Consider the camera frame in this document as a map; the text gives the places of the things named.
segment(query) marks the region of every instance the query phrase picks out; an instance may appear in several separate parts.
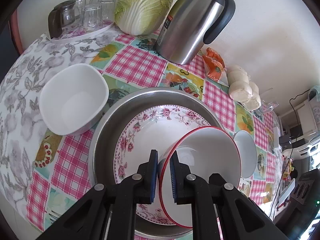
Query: stainless steel bowl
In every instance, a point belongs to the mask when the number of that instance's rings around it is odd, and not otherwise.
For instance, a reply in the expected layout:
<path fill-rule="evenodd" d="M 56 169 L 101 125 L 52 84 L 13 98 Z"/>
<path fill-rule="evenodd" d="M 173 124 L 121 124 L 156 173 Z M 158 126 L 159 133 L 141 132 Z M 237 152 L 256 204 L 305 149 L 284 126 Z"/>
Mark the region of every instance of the stainless steel bowl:
<path fill-rule="evenodd" d="M 219 119 L 204 103 L 183 91 L 158 87 L 131 93 L 107 111 L 93 134 L 88 163 L 91 185 L 115 184 L 113 157 L 122 131 L 137 114 L 159 105 L 184 106 L 200 114 L 210 125 L 224 129 Z M 135 234 L 138 236 L 165 240 L 179 238 L 191 232 L 188 228 L 158 225 L 136 215 Z"/>

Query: white wall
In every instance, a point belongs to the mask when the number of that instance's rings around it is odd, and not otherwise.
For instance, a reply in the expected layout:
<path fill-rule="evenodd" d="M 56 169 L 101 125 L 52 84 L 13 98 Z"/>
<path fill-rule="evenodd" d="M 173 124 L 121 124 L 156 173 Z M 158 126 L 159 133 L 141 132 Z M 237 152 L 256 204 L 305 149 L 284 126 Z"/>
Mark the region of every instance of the white wall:
<path fill-rule="evenodd" d="M 24 0 L 20 4 L 24 47 L 46 31 L 47 15 L 62 1 Z M 301 0 L 235 2 L 235 15 L 211 47 L 226 65 L 246 69 L 260 92 L 273 87 L 280 103 L 276 112 L 283 113 L 290 109 L 290 98 L 320 84 L 320 27 Z"/>

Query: tile floor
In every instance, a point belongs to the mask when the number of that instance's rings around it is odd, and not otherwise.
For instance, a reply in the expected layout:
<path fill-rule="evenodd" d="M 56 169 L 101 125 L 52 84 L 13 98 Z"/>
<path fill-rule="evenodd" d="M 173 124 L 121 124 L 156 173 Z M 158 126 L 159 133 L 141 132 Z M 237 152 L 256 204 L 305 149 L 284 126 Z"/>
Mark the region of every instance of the tile floor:
<path fill-rule="evenodd" d="M 19 240 L 35 240 L 41 232 L 21 217 L 0 193 L 0 210 Z"/>

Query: tablecloth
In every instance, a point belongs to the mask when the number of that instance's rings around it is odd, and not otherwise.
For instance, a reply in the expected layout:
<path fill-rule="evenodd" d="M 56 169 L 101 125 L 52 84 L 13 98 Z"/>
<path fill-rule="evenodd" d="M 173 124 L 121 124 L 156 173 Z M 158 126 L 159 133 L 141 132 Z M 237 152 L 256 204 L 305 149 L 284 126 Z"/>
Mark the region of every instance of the tablecloth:
<path fill-rule="evenodd" d="M 92 186 L 88 153 L 95 127 L 79 136 L 55 135 L 44 124 L 38 105 L 45 83 L 75 63 L 90 63 L 99 70 L 109 85 L 110 102 L 146 87 L 172 87 L 202 100 L 230 135 L 247 130 L 260 165 L 251 178 L 241 178 L 238 189 L 258 205 L 273 199 L 282 164 L 281 152 L 273 150 L 278 117 L 273 112 L 256 116 L 234 102 L 228 87 L 205 77 L 201 53 L 188 65 L 159 56 L 153 49 L 158 34 L 133 37 L 113 27 L 95 38 L 67 44 L 51 43 L 43 34 L 2 81 L 0 189 L 39 230 L 48 228 L 53 213 L 63 214 Z"/>

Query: orange snack package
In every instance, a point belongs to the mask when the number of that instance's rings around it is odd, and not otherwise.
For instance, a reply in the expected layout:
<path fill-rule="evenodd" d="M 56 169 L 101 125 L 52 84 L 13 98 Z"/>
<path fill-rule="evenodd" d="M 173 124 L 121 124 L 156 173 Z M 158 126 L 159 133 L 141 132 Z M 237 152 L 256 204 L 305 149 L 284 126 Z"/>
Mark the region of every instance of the orange snack package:
<path fill-rule="evenodd" d="M 208 55 L 203 55 L 202 59 L 204 61 L 205 73 L 207 77 L 215 82 L 218 82 L 219 84 L 228 86 L 228 79 L 224 70 L 223 59 L 215 50 L 211 48 L 207 48 L 206 52 Z"/>

